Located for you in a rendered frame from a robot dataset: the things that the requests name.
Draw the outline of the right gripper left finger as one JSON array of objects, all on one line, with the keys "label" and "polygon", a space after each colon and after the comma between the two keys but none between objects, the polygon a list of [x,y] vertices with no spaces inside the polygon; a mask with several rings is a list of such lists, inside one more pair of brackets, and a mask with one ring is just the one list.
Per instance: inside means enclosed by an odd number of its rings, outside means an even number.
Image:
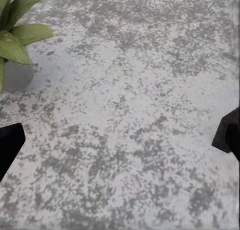
[{"label": "right gripper left finger", "polygon": [[0,128],[0,182],[26,141],[21,123]]}]

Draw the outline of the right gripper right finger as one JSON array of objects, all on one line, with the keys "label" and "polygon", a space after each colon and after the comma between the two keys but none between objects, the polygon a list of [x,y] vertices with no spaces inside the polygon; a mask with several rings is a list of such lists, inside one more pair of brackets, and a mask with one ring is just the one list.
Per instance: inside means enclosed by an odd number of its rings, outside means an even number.
[{"label": "right gripper right finger", "polygon": [[240,124],[229,123],[226,127],[224,140],[240,162]]}]

